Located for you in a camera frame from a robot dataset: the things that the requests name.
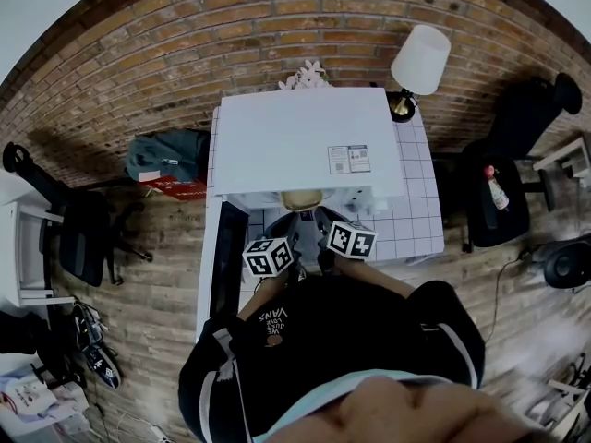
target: white desk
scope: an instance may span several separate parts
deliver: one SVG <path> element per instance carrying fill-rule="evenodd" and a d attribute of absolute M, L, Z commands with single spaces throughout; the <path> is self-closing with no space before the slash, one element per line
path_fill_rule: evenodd
<path fill-rule="evenodd" d="M 74 297 L 53 298 L 54 291 L 45 290 L 42 278 L 25 281 L 27 268 L 39 268 L 39 264 L 25 263 L 28 255 L 23 254 L 25 240 L 39 243 L 39 237 L 23 238 L 22 218 L 29 215 L 53 222 L 62 222 L 58 215 L 46 213 L 39 207 L 11 202 L 0 207 L 0 292 L 15 306 L 68 304 Z M 42 255 L 35 255 L 33 261 L 41 261 Z"/>
<path fill-rule="evenodd" d="M 219 117 L 220 107 L 213 112 L 211 127 L 205 234 L 201 254 L 197 306 L 198 337 L 203 323 L 209 317 L 212 266 L 220 209 L 223 202 L 223 196 L 216 195 L 213 184 L 214 171 L 218 167 L 216 164 L 216 143 Z M 347 218 L 360 220 L 369 229 L 378 232 L 377 244 L 369 261 L 439 254 L 445 247 L 439 193 L 427 135 L 418 107 L 411 121 L 403 124 L 392 122 L 392 130 L 396 144 L 396 147 L 392 147 L 392 149 L 398 149 L 404 178 L 404 194 L 400 197 L 388 198 L 388 208 L 373 215 L 365 212 L 352 214 L 346 210 L 345 206 L 336 208 Z M 250 217 L 246 242 L 255 239 L 258 234 L 263 232 L 264 228 L 287 213 L 287 210 L 249 210 L 247 213 Z M 241 304 L 252 296 L 254 285 L 257 282 L 251 281 L 248 273 L 246 273 L 245 279 L 241 289 Z"/>

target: red box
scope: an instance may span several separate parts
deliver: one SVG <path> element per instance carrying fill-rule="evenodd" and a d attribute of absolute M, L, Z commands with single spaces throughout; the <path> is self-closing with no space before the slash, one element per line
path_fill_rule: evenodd
<path fill-rule="evenodd" d="M 169 197 L 178 198 L 179 200 L 205 198 L 207 194 L 207 185 L 199 179 L 192 182 L 179 182 L 175 177 L 166 175 L 153 181 L 140 182 L 140 184 L 149 186 Z"/>

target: white lampshade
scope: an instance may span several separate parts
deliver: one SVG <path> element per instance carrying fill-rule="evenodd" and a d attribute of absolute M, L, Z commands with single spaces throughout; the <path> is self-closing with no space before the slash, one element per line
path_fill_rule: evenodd
<path fill-rule="evenodd" d="M 452 44 L 441 31 L 417 25 L 392 63 L 391 71 L 403 88 L 429 95 L 440 84 Z"/>

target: lamp base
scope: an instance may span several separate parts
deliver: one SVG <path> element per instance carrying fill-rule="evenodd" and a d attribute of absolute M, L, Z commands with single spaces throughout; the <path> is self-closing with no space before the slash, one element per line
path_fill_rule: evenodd
<path fill-rule="evenodd" d="M 394 122 L 407 122 L 415 116 L 415 105 L 410 99 L 412 95 L 411 92 L 405 89 L 400 92 L 386 92 L 388 104 L 390 105 L 390 115 Z"/>

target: table lamp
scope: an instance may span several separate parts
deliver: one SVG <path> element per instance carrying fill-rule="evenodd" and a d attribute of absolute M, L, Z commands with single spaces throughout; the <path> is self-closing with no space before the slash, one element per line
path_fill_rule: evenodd
<path fill-rule="evenodd" d="M 437 90 L 452 44 L 441 31 L 417 25 L 392 62 L 392 75 L 403 89 L 388 97 L 392 120 L 406 122 L 415 114 L 413 93 L 430 95 Z"/>

